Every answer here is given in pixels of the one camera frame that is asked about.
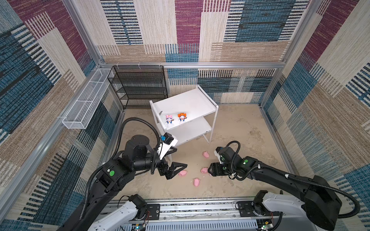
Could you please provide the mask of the pink-haired doll figure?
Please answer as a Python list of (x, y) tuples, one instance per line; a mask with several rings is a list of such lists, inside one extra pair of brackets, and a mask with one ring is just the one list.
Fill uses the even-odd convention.
[(167, 124), (172, 124), (173, 122), (173, 116), (172, 115), (166, 115), (165, 117)]

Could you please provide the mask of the orange-haired doll figure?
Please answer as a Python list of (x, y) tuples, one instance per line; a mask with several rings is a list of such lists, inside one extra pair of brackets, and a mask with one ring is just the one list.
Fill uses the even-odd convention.
[(187, 119), (187, 114), (186, 113), (179, 113), (178, 118), (181, 122), (184, 122), (185, 119)]

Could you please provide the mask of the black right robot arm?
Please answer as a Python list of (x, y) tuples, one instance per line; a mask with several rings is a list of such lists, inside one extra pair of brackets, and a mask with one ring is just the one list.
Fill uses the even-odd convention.
[(240, 182), (261, 181), (287, 192), (276, 195), (261, 190), (253, 202), (256, 214), (262, 216), (266, 211), (296, 214), (307, 217), (317, 227), (333, 231), (338, 219), (351, 218), (360, 212), (360, 203), (354, 196), (331, 187), (324, 178), (290, 174), (253, 157), (241, 158), (239, 151), (234, 151), (229, 144), (217, 147), (218, 162), (210, 165), (208, 173)]

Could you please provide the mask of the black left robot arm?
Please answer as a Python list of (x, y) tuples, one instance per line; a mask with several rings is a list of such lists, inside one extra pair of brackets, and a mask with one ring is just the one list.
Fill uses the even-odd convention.
[(170, 180), (187, 164), (168, 162), (160, 159), (163, 140), (157, 130), (149, 122), (130, 117), (123, 121), (120, 131), (123, 132), (128, 122), (137, 121), (147, 125), (155, 134), (157, 144), (155, 148), (149, 145), (149, 138), (144, 135), (135, 135), (127, 141), (125, 149), (119, 150), (119, 145), (113, 156), (102, 166), (98, 167), (88, 179), (82, 203), (70, 217), (59, 227), (61, 231), (86, 231), (97, 219), (106, 205), (129, 183), (135, 176), (148, 171), (158, 170), (161, 176)]

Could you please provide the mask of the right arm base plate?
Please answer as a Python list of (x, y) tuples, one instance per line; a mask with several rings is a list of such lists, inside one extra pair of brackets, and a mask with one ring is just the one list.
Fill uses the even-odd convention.
[(239, 211), (241, 217), (278, 217), (280, 212), (267, 210), (262, 203), (255, 204), (253, 201), (238, 201), (235, 209)]

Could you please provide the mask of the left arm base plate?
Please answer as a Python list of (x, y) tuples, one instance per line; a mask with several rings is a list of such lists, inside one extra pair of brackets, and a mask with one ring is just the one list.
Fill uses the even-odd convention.
[(160, 204), (147, 204), (138, 210), (137, 218), (139, 220), (159, 220), (161, 205)]

